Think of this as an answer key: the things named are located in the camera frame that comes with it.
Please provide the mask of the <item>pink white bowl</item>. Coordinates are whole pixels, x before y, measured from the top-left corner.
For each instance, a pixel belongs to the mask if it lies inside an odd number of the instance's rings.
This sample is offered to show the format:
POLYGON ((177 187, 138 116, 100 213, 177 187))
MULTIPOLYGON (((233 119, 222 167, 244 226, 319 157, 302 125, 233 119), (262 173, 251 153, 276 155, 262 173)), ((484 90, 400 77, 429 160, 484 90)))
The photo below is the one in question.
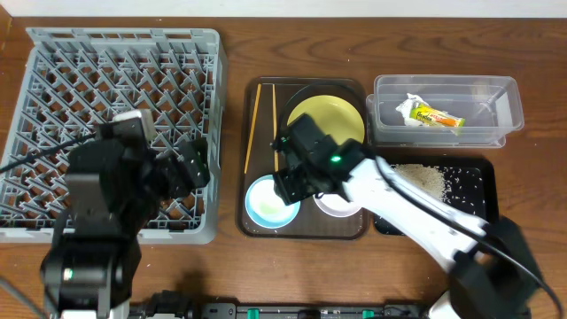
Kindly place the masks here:
POLYGON ((360 206, 348 202, 338 194, 314 195, 315 204, 327 215, 336 218, 350 217, 361 210, 360 206))

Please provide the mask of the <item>yellow round plate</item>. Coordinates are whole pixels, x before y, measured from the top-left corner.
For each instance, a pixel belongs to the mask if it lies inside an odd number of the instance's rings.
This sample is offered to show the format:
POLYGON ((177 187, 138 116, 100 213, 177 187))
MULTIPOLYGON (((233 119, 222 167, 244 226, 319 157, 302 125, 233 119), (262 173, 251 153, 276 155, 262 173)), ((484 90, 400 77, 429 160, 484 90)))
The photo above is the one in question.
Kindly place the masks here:
POLYGON ((331 135, 338 145, 348 139, 364 142, 365 127, 361 114, 343 98, 331 95, 309 97, 294 107, 287 124, 291 125, 304 113, 313 119, 325 135, 331 135))

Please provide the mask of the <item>wooden chopstick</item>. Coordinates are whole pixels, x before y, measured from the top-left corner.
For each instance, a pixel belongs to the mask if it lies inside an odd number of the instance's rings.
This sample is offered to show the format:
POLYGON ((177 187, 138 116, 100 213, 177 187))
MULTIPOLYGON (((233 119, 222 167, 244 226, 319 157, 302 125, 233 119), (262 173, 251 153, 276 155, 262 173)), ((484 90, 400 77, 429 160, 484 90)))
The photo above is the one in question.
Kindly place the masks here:
POLYGON ((250 132, 249 132, 250 134, 249 134, 249 138, 248 138, 247 150, 246 150, 246 156, 245 156, 245 168, 244 168, 245 174, 248 171, 250 156, 251 156, 251 152, 252 152, 253 137, 254 137, 254 131, 255 131, 255 126, 256 126, 258 108, 259 108, 259 104, 260 104, 261 87, 262 87, 262 84, 259 83, 257 85, 256 96, 255 96, 255 99, 254 99, 254 108, 252 110, 252 122, 251 122, 251 127, 250 127, 250 132))
MULTIPOLYGON (((272 146, 274 146, 274 143, 276 142, 276 137, 277 137, 277 131, 278 131, 278 119, 277 119, 277 103, 276 103, 276 85, 272 84, 272 115, 273 115, 273 142, 272 142, 272 146)), ((274 168, 275 168, 275 172, 278 171, 279 169, 279 159, 278 159, 278 153, 277 151, 274 151, 274 168)))

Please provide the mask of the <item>white tissue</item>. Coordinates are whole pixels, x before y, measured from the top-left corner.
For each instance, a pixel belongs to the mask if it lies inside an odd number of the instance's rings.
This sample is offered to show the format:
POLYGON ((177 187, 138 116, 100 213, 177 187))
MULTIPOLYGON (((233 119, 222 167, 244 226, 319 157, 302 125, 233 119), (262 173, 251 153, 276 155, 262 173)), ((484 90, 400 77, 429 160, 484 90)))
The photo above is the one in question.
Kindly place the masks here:
POLYGON ((395 110, 401 114, 404 125, 408 127, 420 127, 423 123, 411 117, 411 111, 416 105, 423 104, 424 101, 421 97, 414 94, 407 94, 407 99, 400 103, 395 110))

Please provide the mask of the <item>green snack wrapper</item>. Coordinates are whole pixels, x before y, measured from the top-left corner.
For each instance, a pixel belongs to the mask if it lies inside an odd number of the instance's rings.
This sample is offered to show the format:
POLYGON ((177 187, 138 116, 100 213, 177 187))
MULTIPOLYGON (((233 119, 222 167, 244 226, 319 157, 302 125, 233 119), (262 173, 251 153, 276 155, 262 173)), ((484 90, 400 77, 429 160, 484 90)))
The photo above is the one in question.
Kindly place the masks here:
POLYGON ((459 135, 458 130, 466 122, 464 118, 455 117, 447 112, 437 110, 424 102, 415 102, 412 105, 409 117, 420 121, 424 126, 456 129, 456 135, 459 135))

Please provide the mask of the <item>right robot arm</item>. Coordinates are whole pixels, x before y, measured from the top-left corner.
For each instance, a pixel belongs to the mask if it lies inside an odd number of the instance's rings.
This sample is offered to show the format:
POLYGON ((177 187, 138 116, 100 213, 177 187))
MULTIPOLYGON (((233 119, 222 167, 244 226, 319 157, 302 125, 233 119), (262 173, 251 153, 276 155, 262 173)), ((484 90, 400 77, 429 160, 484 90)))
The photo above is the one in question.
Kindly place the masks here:
POLYGON ((275 192, 285 204, 338 194, 389 222, 446 271, 447 291, 426 317, 518 318, 538 290, 564 316, 520 227, 510 219, 490 223, 437 200, 366 145, 352 138, 337 144, 307 114, 278 128, 272 147, 286 161, 274 174, 275 192))

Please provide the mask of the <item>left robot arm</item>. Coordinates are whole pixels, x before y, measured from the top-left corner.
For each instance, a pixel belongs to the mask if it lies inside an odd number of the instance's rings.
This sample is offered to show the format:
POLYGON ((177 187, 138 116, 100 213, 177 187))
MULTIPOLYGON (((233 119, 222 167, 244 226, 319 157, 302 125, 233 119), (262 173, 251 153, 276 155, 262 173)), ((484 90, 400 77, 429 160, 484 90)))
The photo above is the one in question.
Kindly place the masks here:
POLYGON ((97 139, 70 154, 66 173, 74 231, 58 226, 41 275, 53 318, 127 315, 141 260, 139 231, 165 200, 207 186, 207 142, 158 155, 143 138, 97 139))

